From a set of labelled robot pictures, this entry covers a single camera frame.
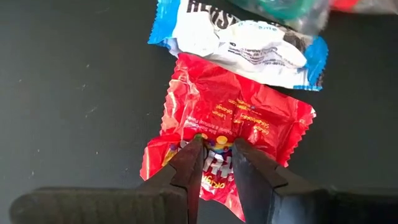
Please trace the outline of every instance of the black surface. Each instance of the black surface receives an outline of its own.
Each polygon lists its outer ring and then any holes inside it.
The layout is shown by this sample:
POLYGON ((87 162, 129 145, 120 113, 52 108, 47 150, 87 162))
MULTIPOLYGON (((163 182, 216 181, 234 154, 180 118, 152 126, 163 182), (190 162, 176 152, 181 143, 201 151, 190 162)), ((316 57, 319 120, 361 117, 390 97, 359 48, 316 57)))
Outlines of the black surface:
MULTIPOLYGON (((37 187, 141 183, 175 61, 146 44, 154 13, 154 0, 1 2, 0 223, 37 187)), ((398 187, 397 25, 398 16, 331 15, 324 90, 284 90, 318 114, 294 172, 320 185, 398 187)), ((201 201, 199 216, 240 223, 216 202, 201 201)))

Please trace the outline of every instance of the red object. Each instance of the red object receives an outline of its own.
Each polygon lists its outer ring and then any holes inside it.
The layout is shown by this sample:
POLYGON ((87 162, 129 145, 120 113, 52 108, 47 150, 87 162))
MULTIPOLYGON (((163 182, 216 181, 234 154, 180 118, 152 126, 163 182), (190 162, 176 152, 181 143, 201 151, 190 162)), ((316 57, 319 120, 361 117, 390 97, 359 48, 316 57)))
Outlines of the red object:
POLYGON ((315 117, 313 108, 190 54, 180 54, 167 90, 160 136, 145 148, 141 177, 147 180, 201 134, 209 149, 200 197, 216 200, 244 220, 230 147, 242 137, 287 166, 315 117))
POLYGON ((351 12, 359 0, 333 0, 331 7, 335 10, 351 12))

